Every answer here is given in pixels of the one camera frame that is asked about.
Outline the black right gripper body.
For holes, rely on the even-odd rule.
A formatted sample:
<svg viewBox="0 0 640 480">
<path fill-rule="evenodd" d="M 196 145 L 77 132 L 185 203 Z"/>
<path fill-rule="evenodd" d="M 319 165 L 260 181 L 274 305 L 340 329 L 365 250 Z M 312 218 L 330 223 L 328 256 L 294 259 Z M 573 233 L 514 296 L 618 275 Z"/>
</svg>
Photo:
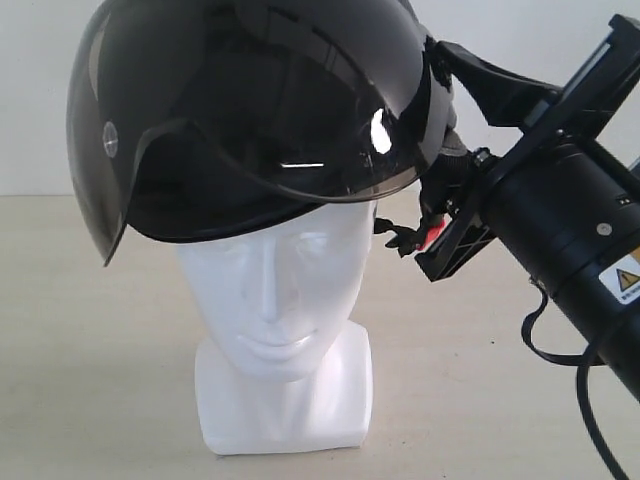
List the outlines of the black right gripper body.
<svg viewBox="0 0 640 480">
<path fill-rule="evenodd" d="M 572 79 L 558 87 L 558 99 L 552 105 L 540 104 L 517 128 L 523 135 L 505 156 L 486 148 L 442 152 L 421 177 L 421 222 L 427 224 L 444 213 L 453 219 L 415 258 L 429 280 L 451 277 L 487 243 L 514 231 L 515 222 L 495 212 L 499 191 L 533 170 L 556 180 L 550 162 L 561 153 L 585 153 L 606 177 L 638 192 L 635 180 L 596 141 L 639 81 L 638 20 L 616 14 L 609 27 L 608 36 Z M 456 78 L 438 57 L 436 45 L 437 66 L 445 78 Z"/>
</svg>

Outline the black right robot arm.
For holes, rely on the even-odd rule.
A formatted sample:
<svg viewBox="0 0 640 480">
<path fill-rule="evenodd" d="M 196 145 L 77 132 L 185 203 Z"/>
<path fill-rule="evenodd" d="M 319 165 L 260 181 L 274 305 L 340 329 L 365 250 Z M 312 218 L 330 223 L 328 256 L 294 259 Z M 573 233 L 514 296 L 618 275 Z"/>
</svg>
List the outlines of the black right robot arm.
<svg viewBox="0 0 640 480">
<path fill-rule="evenodd" d="M 563 87 L 503 70 L 440 42 L 446 70 L 488 124 L 516 127 L 503 156 L 478 150 L 451 199 L 452 221 L 415 258 L 451 277 L 499 240 L 632 393 L 639 390 L 639 180 L 598 135 L 639 80 L 639 23 L 610 30 Z"/>
</svg>

